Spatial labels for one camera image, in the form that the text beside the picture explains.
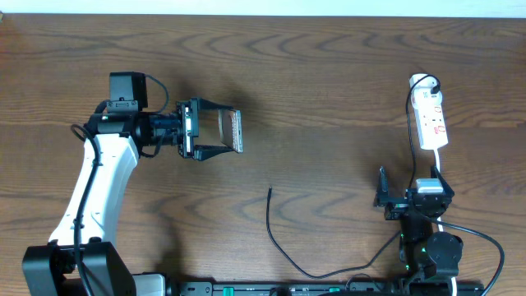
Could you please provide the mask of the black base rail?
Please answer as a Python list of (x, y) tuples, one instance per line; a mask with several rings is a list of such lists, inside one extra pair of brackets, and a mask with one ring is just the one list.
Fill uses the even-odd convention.
[[(481, 284), (457, 284), (457, 294), (460, 296), (482, 295)], [(373, 284), (366, 281), (354, 281), (350, 284), (339, 283), (211, 283), (182, 282), (178, 284), (177, 294), (181, 296), (314, 296), (314, 295), (452, 295), (447, 284), (412, 284), (409, 293), (394, 284)]]

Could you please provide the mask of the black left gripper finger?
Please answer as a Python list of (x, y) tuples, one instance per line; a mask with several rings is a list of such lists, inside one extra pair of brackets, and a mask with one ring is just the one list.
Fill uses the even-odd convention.
[(206, 110), (231, 110), (233, 109), (232, 106), (224, 105), (224, 104), (217, 104), (215, 102), (209, 101), (207, 99), (198, 98), (197, 99), (197, 105), (198, 109), (200, 111)]
[(207, 146), (195, 145), (193, 148), (192, 158), (198, 161), (204, 161), (223, 153), (233, 152), (233, 149), (227, 146)]

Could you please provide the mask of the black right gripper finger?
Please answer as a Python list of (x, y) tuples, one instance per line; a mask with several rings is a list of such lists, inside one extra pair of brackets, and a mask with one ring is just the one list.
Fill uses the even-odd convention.
[(452, 188), (445, 181), (445, 179), (441, 175), (441, 172), (439, 171), (439, 169), (435, 165), (431, 166), (431, 177), (438, 180), (438, 182), (440, 183), (441, 187), (443, 188), (443, 192), (444, 193), (452, 193)]
[(379, 182), (378, 182), (378, 187), (376, 189), (376, 195), (378, 197), (388, 197), (389, 196), (388, 178), (387, 178), (385, 168), (383, 166), (381, 166), (379, 169)]

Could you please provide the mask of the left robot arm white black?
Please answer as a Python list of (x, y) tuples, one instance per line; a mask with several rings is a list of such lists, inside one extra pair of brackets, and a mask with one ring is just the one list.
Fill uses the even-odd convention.
[(207, 160), (242, 152), (242, 118), (231, 106), (202, 98), (179, 102), (174, 112), (144, 111), (136, 99), (101, 103), (84, 126), (74, 192), (48, 243), (28, 247), (22, 270), (33, 295), (175, 295), (162, 273), (132, 274), (114, 247), (127, 183), (143, 147), (175, 146), (185, 159)]

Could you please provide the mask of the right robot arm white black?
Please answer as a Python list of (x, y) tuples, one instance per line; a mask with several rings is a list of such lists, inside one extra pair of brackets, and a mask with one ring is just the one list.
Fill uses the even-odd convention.
[(418, 179), (402, 197), (390, 195), (386, 171), (379, 169), (374, 205), (385, 210), (386, 220), (400, 222), (399, 255), (408, 269), (408, 276), (399, 281), (404, 294), (459, 293), (456, 276), (464, 243), (456, 235), (433, 229), (453, 197), (454, 191), (435, 166), (430, 178)]

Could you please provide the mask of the white power strip, red switches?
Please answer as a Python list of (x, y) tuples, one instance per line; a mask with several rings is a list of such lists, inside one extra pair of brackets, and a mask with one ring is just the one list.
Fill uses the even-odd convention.
[(429, 74), (417, 73), (409, 79), (410, 103), (423, 150), (438, 150), (448, 144), (439, 81)]

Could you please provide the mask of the Galaxy smartphone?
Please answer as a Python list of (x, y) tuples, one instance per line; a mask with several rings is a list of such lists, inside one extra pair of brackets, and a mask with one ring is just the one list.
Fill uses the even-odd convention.
[(233, 151), (243, 152), (242, 114), (240, 110), (221, 109), (219, 111), (220, 140)]

